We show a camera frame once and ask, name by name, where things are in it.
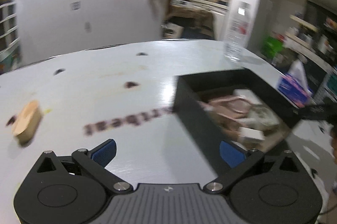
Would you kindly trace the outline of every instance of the open box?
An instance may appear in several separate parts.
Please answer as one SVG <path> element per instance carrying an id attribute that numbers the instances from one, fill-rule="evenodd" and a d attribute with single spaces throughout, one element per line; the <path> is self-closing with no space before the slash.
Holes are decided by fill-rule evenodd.
<path id="1" fill-rule="evenodd" d="M 230 94 L 234 89 L 249 89 L 264 102 L 282 121 L 282 133 L 272 135 L 266 144 L 267 152 L 291 132 L 299 122 L 298 115 L 291 115 L 296 108 L 277 90 L 249 69 L 214 71 L 178 77 L 174 112 L 178 115 L 204 156 L 219 175 L 230 169 L 220 155 L 220 144 L 225 140 L 238 148 L 226 136 L 198 101 Z"/>

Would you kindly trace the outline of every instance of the storage box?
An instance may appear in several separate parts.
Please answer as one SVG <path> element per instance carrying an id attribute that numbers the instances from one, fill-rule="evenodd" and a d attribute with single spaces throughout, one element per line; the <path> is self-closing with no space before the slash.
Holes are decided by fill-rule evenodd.
<path id="1" fill-rule="evenodd" d="M 223 95 L 224 92 L 234 89 L 253 91 L 283 121 L 288 129 L 287 134 L 300 120 L 293 114 L 296 108 L 281 93 L 248 69 L 179 76 L 174 112 L 218 175 L 230 169 L 220 156 L 221 142 L 225 140 L 234 148 L 237 146 L 223 134 L 220 127 L 202 109 L 198 101 L 205 101 L 211 99 L 212 96 Z"/>

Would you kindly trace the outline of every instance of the shelving unit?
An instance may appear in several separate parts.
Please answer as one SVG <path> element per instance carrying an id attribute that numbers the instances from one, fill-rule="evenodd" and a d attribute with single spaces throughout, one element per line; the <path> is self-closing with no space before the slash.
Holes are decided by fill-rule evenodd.
<path id="1" fill-rule="evenodd" d="M 312 24 L 310 24 L 310 23 L 308 23 L 308 22 L 306 22 L 306 21 L 304 21 L 304 20 L 302 20 L 302 19 L 300 19 L 300 18 L 298 18 L 298 17 L 296 17 L 294 15 L 290 15 L 290 18 L 292 20 L 298 22 L 299 24 L 303 25 L 304 27 L 306 27 L 308 29 L 311 29 L 311 30 L 313 30 L 315 32 L 318 32 L 318 28 L 316 26 L 314 26 L 314 25 L 312 25 Z"/>
<path id="2" fill-rule="evenodd" d="M 15 2 L 0 6 L 0 18 L 0 46 L 4 49 L 17 39 Z"/>
<path id="3" fill-rule="evenodd" d="M 0 6 L 0 74 L 18 65 L 19 37 L 17 34 L 15 2 Z"/>
<path id="4" fill-rule="evenodd" d="M 290 34 L 290 33 L 286 32 L 285 35 L 287 37 L 291 38 L 292 40 L 294 40 L 295 42 L 298 42 L 300 45 L 303 45 L 304 47 L 310 49 L 309 44 L 307 44 L 305 41 L 302 41 L 300 38 L 296 37 L 294 34 Z"/>

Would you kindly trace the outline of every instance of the white table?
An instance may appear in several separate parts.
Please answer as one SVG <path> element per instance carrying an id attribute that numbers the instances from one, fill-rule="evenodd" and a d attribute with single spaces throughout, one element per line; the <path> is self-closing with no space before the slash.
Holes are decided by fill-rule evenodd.
<path id="1" fill-rule="evenodd" d="M 163 113 L 139 126 L 124 124 L 92 136 L 85 135 L 84 126 L 170 105 L 175 75 L 240 68 L 224 57 L 223 46 L 210 40 L 127 44 L 62 55 L 1 75 L 0 223 L 20 223 L 13 198 L 44 150 L 65 156 L 113 138 L 117 156 L 106 168 L 134 187 L 140 182 L 203 186 L 213 180 L 216 174 L 175 115 Z M 136 56 L 139 52 L 148 56 Z M 280 73 L 256 55 L 245 50 L 242 65 L 276 86 Z M 60 68 L 65 71 L 54 75 Z M 127 81 L 139 86 L 126 89 Z M 45 116 L 31 144 L 21 148 L 5 125 L 33 99 L 39 100 Z M 331 184 L 336 168 L 328 137 L 316 123 L 301 122 L 288 143 Z"/>

